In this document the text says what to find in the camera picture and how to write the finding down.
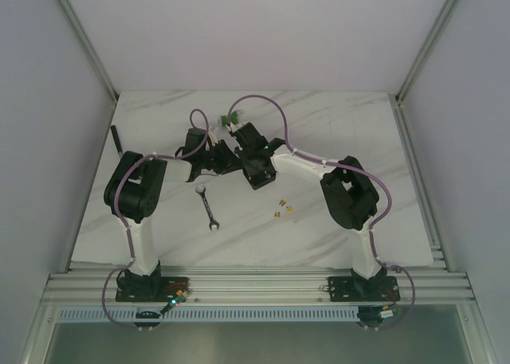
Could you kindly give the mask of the black fuse box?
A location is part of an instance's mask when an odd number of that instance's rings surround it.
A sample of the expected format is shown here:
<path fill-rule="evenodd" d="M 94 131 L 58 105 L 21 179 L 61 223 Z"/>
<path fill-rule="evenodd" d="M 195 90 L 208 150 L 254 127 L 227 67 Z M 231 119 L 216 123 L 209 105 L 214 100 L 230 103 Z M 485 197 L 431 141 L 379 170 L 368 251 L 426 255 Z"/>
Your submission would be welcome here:
<path fill-rule="evenodd" d="M 253 190 L 259 190 L 269 183 L 274 182 L 277 173 L 275 170 L 249 170 L 244 168 L 243 175 Z"/>

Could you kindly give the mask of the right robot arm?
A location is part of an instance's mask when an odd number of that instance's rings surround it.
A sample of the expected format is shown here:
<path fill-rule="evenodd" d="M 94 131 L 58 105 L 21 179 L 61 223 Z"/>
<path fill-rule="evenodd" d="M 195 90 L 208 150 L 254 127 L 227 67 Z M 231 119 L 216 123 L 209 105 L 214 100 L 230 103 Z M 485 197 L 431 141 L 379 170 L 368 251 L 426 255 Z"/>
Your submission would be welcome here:
<path fill-rule="evenodd" d="M 379 194 L 354 158 L 330 162 L 290 149 L 283 139 L 268 141 L 251 123 L 229 123 L 229 134 L 237 141 L 235 154 L 244 176 L 255 190 L 280 176 L 294 176 L 322 190 L 333 221 L 348 231 L 351 245 L 354 293 L 371 299 L 381 290 L 376 275 L 379 264 L 371 249 L 368 223 L 377 213 Z"/>

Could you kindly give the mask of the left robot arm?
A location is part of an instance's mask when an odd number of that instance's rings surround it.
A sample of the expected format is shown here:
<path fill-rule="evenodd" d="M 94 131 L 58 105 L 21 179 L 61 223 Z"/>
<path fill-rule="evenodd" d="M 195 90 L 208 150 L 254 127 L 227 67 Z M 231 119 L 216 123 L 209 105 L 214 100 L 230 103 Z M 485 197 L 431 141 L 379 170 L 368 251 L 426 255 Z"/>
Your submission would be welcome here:
<path fill-rule="evenodd" d="M 159 258 L 151 222 L 163 184 L 188 183 L 207 172 L 223 175 L 240 169 L 240 159 L 226 142 L 200 128 L 188 130 L 185 144 L 174 155 L 123 153 L 104 190 L 104 203 L 126 230 L 127 270 L 140 276 L 134 292 L 143 301 L 156 301 L 163 292 L 163 282 L 152 275 Z"/>

